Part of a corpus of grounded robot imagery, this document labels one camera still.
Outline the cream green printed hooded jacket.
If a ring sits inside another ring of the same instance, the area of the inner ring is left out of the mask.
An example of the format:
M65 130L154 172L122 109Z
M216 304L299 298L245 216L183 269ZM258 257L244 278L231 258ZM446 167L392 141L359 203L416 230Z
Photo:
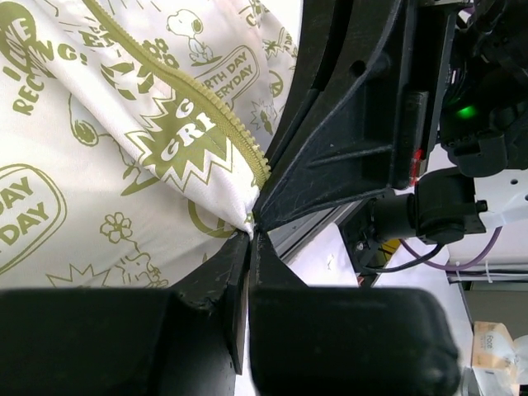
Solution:
M167 287L252 235L297 44L261 1L2 2L2 288Z

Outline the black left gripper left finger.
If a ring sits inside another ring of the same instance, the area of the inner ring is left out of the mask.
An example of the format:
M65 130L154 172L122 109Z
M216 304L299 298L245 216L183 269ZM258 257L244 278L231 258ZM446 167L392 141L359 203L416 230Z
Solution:
M231 395L249 238L166 289L1 293L4 395Z

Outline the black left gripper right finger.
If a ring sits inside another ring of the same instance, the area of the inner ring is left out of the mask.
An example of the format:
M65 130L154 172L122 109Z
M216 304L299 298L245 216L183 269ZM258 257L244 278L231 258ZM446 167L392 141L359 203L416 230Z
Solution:
M431 293L306 285L265 233L251 247L249 357L260 395L452 395L461 381Z

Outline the tissue box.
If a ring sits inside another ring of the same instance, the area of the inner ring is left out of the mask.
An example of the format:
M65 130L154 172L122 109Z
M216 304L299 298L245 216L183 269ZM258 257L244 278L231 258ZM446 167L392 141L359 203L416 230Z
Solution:
M516 382L516 353L503 323L474 323L471 367L483 381L494 380L510 386Z

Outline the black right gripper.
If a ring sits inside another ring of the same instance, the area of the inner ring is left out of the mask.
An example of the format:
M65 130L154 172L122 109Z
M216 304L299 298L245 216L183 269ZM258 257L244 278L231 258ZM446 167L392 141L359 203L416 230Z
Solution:
M427 174L455 1L307 1L285 113L254 208L273 230Z

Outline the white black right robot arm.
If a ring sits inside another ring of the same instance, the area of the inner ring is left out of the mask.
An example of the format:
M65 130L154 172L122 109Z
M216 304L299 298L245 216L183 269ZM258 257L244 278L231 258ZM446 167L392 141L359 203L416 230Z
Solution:
M306 1L258 232L353 201L352 246L527 216L524 1Z

